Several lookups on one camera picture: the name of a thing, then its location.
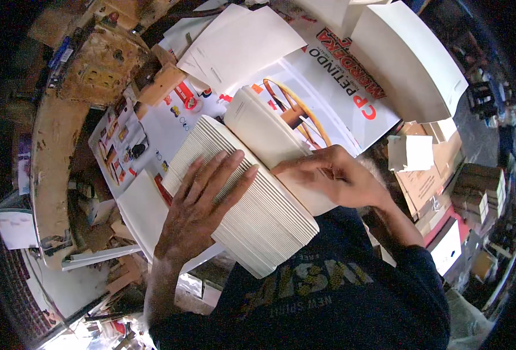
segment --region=white cardboard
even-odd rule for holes
[[[454,115],[468,83],[439,39],[402,1],[367,6],[351,39],[351,53],[405,122]]]

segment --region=dark floor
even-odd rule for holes
[[[499,131],[487,128],[483,120],[478,120],[470,113],[470,104],[465,93],[458,102],[454,123],[462,138],[466,163],[497,166]]]

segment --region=wooden plank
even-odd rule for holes
[[[60,96],[108,105],[119,98],[134,67],[150,57],[148,50],[118,30],[97,24],[67,71]]]
[[[45,247],[41,247],[42,256],[52,269],[60,270],[61,261],[74,249],[72,245],[50,251],[71,240],[67,215],[70,156],[88,112],[88,104],[61,100],[49,91],[34,124],[30,193],[38,240]]]

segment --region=white paper sheet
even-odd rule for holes
[[[204,30],[177,64],[218,93],[306,45],[267,6],[234,17],[217,17],[210,24],[211,33]]]

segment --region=cluttered workshop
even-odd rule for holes
[[[451,343],[484,339],[516,263],[516,97],[455,6],[47,6],[15,59],[24,73],[0,99],[14,187],[0,202],[0,256],[29,344],[155,347],[143,319],[154,250],[200,155],[244,150],[240,174],[258,164],[257,187],[184,264],[175,305],[210,314],[235,263],[267,277],[335,207],[270,170],[336,144],[422,234],[460,325]],[[376,255],[396,266],[372,234],[384,223],[357,210]]]

